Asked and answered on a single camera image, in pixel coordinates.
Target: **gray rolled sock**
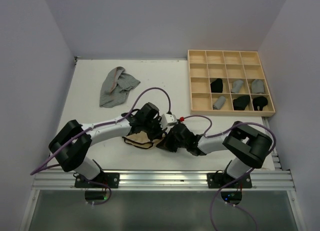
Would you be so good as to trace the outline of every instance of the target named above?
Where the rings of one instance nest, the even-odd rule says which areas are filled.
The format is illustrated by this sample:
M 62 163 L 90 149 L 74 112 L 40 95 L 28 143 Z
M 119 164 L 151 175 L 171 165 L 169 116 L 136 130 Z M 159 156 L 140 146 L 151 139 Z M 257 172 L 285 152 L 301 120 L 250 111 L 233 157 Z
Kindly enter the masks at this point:
M 238 94 L 243 85 L 244 85 L 244 82 L 241 79 L 234 81 L 232 83 L 231 93 Z
M 220 110 L 226 102 L 226 97 L 220 96 L 214 103 L 213 109 Z
M 264 94 L 265 93 L 264 82 L 260 79 L 255 79 L 251 84 L 251 93 L 252 94 Z

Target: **black rolled sock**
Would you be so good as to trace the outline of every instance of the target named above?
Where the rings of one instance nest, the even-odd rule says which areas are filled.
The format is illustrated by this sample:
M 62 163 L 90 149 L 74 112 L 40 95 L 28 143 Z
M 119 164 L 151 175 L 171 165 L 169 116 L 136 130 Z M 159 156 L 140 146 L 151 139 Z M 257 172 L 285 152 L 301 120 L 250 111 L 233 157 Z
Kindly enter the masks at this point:
M 222 83 L 221 78 L 217 78 L 210 84 L 211 93 L 222 93 L 224 89 L 224 84 Z
M 243 95 L 233 100 L 233 108 L 234 110 L 245 110 L 249 103 L 250 96 Z
M 255 97 L 252 99 L 252 104 L 255 111 L 262 111 L 264 106 L 268 105 L 268 99 L 263 96 Z

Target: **black mounting bracket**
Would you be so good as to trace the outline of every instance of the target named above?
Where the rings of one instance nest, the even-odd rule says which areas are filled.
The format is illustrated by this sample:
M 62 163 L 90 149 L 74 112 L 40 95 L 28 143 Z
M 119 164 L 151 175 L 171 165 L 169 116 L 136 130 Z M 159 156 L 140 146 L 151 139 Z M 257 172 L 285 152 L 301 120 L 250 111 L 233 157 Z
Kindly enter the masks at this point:
M 223 185 L 229 183 L 232 180 L 224 181 L 224 173 L 223 172 L 209 172 L 206 174 L 206 181 L 208 183 L 209 189 L 220 189 Z M 229 185 L 227 188 L 229 189 L 237 189 L 239 186 L 242 185 L 243 189 L 251 189 L 252 182 L 250 174 L 244 176 L 238 182 L 235 182 Z
M 104 172 L 103 173 L 104 180 L 106 181 L 106 184 L 111 189 L 117 189 L 119 187 L 119 181 L 120 181 L 120 173 L 118 172 Z M 92 189 L 92 188 L 103 188 L 100 185 L 89 183 L 83 179 L 80 178 L 80 176 L 75 177 L 75 188 L 83 188 L 83 189 Z

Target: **sock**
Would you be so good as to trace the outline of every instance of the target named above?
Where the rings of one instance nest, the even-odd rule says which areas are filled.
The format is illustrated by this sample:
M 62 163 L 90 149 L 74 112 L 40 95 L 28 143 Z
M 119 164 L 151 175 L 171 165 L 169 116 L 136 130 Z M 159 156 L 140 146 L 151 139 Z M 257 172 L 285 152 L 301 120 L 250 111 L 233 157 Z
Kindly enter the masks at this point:
M 210 84 L 211 93 L 222 93 L 224 89 L 224 84 L 222 83 L 221 78 L 217 78 Z
M 268 104 L 268 99 L 266 97 L 260 96 L 252 99 L 253 109 L 255 111 L 262 111 L 264 106 Z
M 220 110 L 226 102 L 226 97 L 220 96 L 213 104 L 214 110 Z
M 265 93 L 264 82 L 260 79 L 255 79 L 251 84 L 251 93 L 252 94 L 264 94 Z
M 238 94 L 243 85 L 244 85 L 244 82 L 241 79 L 234 81 L 232 83 L 231 93 Z
M 243 95 L 233 100 L 233 108 L 234 110 L 245 110 L 249 103 L 250 96 Z

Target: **wooden frame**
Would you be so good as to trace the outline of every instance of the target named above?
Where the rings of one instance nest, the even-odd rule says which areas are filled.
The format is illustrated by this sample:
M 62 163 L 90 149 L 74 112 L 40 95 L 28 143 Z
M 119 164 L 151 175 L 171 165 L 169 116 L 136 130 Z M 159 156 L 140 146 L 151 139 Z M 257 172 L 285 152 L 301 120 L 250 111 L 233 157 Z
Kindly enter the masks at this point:
M 192 114 L 262 117 L 275 114 L 258 52 L 188 50 L 188 68 Z M 210 83 L 216 79 L 222 79 L 222 93 L 211 93 Z M 252 82 L 256 79 L 264 83 L 263 94 L 251 92 Z M 239 93 L 231 93 L 232 83 L 236 80 L 242 80 L 243 86 Z M 250 95 L 249 105 L 245 110 L 234 110 L 233 100 L 243 95 Z M 213 110 L 213 104 L 220 96 L 224 96 L 226 102 L 220 110 Z M 256 111 L 252 100 L 260 96 L 267 98 L 268 105 L 262 111 Z

